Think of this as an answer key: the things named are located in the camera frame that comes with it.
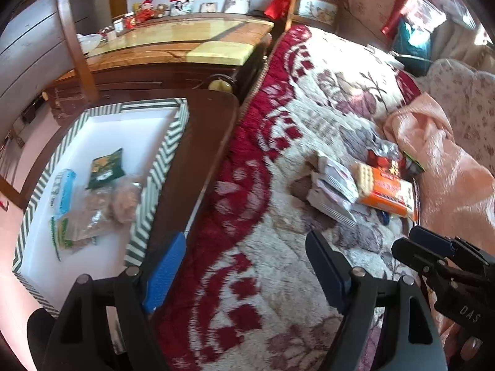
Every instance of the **blue gripper pad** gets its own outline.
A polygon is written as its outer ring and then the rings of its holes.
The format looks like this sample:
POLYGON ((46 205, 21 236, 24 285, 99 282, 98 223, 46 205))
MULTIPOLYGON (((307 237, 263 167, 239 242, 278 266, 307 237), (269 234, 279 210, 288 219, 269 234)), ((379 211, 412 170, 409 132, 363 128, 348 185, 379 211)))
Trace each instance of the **blue gripper pad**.
POLYGON ((184 233, 177 233, 167 253, 148 279, 147 293, 143 301, 146 314, 153 313, 163 304, 185 254, 186 238, 184 233))

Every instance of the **orange biscuit package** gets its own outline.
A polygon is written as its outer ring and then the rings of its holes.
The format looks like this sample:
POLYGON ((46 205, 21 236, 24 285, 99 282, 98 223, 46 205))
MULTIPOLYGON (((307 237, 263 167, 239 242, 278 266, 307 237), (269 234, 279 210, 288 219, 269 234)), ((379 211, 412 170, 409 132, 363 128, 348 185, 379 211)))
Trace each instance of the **orange biscuit package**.
POLYGON ((413 186, 409 181, 360 162, 355 164, 353 176, 358 203, 417 221, 413 186))

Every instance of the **dark wooden table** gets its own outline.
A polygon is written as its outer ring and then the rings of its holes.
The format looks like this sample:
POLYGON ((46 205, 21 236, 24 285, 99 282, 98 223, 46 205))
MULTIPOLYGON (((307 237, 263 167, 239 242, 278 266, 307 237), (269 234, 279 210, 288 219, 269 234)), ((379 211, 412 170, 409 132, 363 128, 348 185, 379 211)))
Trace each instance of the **dark wooden table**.
MULTIPOLYGON (((175 232, 191 229, 226 153, 239 102, 232 94, 206 89, 152 89, 105 91, 92 105, 174 97, 187 99, 190 117, 161 191, 148 253, 169 242, 175 232)), ((61 126, 36 159, 21 191, 27 201, 46 163, 77 117, 61 126)))

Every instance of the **yellow stone slab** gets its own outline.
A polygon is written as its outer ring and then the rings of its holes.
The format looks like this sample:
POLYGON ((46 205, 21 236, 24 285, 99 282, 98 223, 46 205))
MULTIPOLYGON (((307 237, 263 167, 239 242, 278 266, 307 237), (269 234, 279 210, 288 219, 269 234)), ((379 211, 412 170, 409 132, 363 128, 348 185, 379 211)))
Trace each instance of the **yellow stone slab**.
POLYGON ((242 66, 253 50, 247 43, 209 41, 187 53, 186 62, 242 66))
POLYGON ((178 41, 207 41, 245 21, 213 19, 211 21, 182 21, 158 23, 133 31, 109 41, 88 54, 88 57, 129 47, 178 41))

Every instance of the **marble tabletop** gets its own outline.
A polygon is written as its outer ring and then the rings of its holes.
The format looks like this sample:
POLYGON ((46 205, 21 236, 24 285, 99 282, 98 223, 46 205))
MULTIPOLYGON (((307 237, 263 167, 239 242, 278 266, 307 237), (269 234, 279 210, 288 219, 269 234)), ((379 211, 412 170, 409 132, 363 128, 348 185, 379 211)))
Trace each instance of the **marble tabletop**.
MULTIPOLYGON (((187 19, 141 26, 87 55, 91 71, 138 64, 242 66, 273 23, 250 17, 187 19)), ((73 76, 73 71, 61 79, 73 76)))

